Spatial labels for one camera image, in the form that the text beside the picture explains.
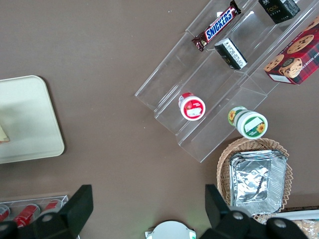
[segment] wicker basket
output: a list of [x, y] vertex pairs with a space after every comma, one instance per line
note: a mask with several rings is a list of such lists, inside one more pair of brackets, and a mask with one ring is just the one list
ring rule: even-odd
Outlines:
[[[221, 154], [217, 165], [217, 188], [228, 205], [230, 205], [229, 158], [237, 152], [247, 152], [265, 149], [277, 149], [280, 152], [282, 152], [284, 156], [289, 156], [287, 150], [285, 150], [281, 145], [279, 145], [278, 142], [275, 142], [268, 138], [259, 138], [256, 140], [240, 138], [228, 145], [228, 147]], [[283, 202], [280, 210], [284, 209], [285, 205], [287, 204], [287, 200], [289, 199], [291, 191], [292, 180], [293, 170], [287, 164]], [[260, 223], [265, 223], [271, 217], [272, 214], [254, 216], [254, 218]]]

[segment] red can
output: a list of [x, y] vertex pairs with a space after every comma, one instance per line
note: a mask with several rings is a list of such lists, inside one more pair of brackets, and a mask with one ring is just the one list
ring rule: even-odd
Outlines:
[[45, 209], [43, 210], [43, 213], [57, 213], [62, 207], [62, 201], [59, 199], [53, 199], [51, 202], [49, 202], [48, 205], [46, 205]]
[[0, 204], [0, 222], [3, 222], [10, 215], [10, 208], [5, 204]]
[[13, 219], [13, 221], [16, 222], [18, 228], [27, 226], [40, 215], [40, 211], [38, 205], [29, 204]]

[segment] white round object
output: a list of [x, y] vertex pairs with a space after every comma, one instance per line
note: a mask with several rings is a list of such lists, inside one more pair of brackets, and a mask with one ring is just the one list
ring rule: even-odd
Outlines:
[[204, 101], [192, 93], [184, 93], [178, 99], [178, 106], [183, 117], [189, 121], [202, 118], [206, 106]]
[[146, 239], [196, 239], [196, 233], [176, 221], [167, 221], [154, 228]]
[[267, 119], [254, 111], [239, 112], [235, 116], [234, 123], [239, 133], [248, 139], [260, 138], [268, 129]]

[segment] brown surface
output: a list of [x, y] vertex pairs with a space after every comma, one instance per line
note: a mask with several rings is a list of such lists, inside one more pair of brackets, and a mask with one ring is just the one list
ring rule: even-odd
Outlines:
[[[62, 156], [0, 165], [0, 200], [72, 195], [92, 184], [95, 210], [83, 239], [142, 239], [177, 219], [209, 227], [204, 186], [233, 134], [202, 164], [176, 144], [134, 93], [208, 0], [24, 1], [0, 8], [0, 79], [46, 80], [66, 144]], [[259, 106], [265, 135], [290, 154], [288, 207], [317, 205], [318, 75], [281, 84]]]

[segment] black and white package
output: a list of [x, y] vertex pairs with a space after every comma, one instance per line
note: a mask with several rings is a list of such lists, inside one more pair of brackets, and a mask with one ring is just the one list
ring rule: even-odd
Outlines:
[[259, 0], [275, 24], [287, 21], [300, 11], [294, 0]]
[[230, 68], [240, 70], [247, 65], [247, 60], [229, 38], [217, 42], [215, 49]]

